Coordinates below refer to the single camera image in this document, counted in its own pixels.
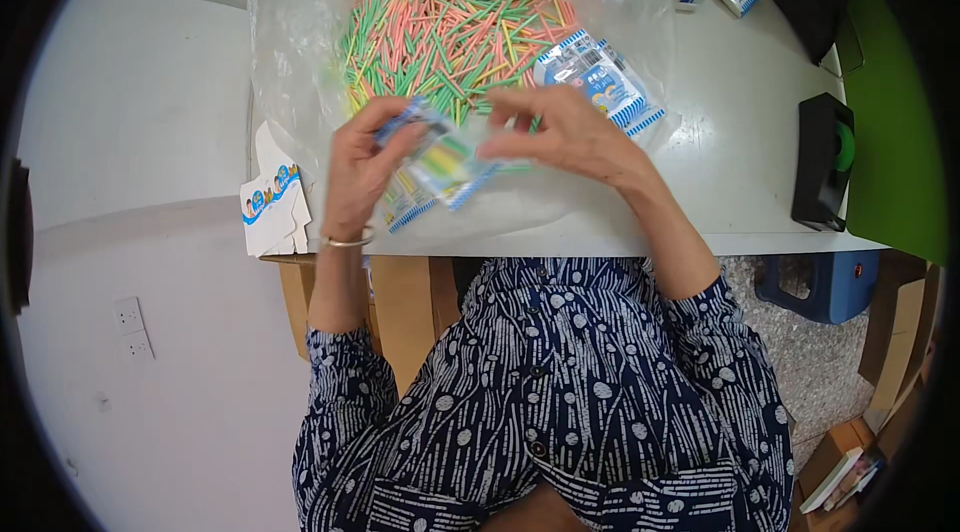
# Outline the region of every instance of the sleeve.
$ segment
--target sleeve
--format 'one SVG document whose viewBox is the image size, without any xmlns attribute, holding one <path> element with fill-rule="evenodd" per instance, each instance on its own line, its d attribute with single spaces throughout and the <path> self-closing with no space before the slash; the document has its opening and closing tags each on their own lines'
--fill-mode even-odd
<svg viewBox="0 0 960 532">
<path fill-rule="evenodd" d="M 664 322 L 680 369 L 741 467 L 755 529 L 786 530 L 794 473 L 786 408 L 766 346 L 733 297 L 721 274 L 696 297 L 664 300 Z"/>
<path fill-rule="evenodd" d="M 300 525 L 325 479 L 336 475 L 335 457 L 386 418 L 397 402 L 393 370 L 377 355 L 366 325 L 347 334 L 310 327 L 310 404 L 294 450 L 293 483 Z"/>
</svg>

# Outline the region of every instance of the green panel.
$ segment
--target green panel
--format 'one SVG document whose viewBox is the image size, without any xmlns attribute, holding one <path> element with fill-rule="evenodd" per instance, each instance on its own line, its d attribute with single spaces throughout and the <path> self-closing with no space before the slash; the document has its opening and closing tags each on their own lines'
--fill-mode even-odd
<svg viewBox="0 0 960 532">
<path fill-rule="evenodd" d="M 947 193 L 920 75 L 883 0 L 849 5 L 863 67 L 845 80 L 857 136 L 846 225 L 857 236 L 945 265 Z M 841 58 L 858 53 L 840 44 L 838 38 Z M 844 71 L 859 64 L 844 60 Z"/>
</svg>

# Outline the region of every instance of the green tape roll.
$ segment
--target green tape roll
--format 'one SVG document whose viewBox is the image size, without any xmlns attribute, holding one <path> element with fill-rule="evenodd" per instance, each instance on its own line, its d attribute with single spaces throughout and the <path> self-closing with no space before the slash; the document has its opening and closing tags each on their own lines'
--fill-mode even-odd
<svg viewBox="0 0 960 532">
<path fill-rule="evenodd" d="M 840 138 L 840 150 L 833 161 L 834 169 L 838 172 L 845 172 L 854 164 L 854 132 L 846 124 L 837 122 L 837 137 Z"/>
</svg>

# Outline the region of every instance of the barcode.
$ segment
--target barcode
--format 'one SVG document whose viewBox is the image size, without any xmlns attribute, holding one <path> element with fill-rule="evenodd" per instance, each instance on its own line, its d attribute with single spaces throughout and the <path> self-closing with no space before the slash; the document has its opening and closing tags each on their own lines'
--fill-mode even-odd
<svg viewBox="0 0 960 532">
<path fill-rule="evenodd" d="M 600 53 L 590 50 L 583 53 L 580 58 L 582 58 L 583 62 L 587 65 L 593 66 L 600 62 Z"/>
</svg>

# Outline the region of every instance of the woman's left hand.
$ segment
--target woman's left hand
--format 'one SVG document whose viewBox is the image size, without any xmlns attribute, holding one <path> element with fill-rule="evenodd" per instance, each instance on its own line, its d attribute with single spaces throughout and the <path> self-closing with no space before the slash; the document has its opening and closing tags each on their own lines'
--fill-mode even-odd
<svg viewBox="0 0 960 532">
<path fill-rule="evenodd" d="M 326 204 L 320 235 L 340 242 L 358 240 L 390 176 L 412 153 L 426 131 L 414 124 L 398 131 L 381 149 L 374 134 L 410 102 L 401 97 L 373 97 L 353 119 L 333 134 L 326 181 Z"/>
</svg>

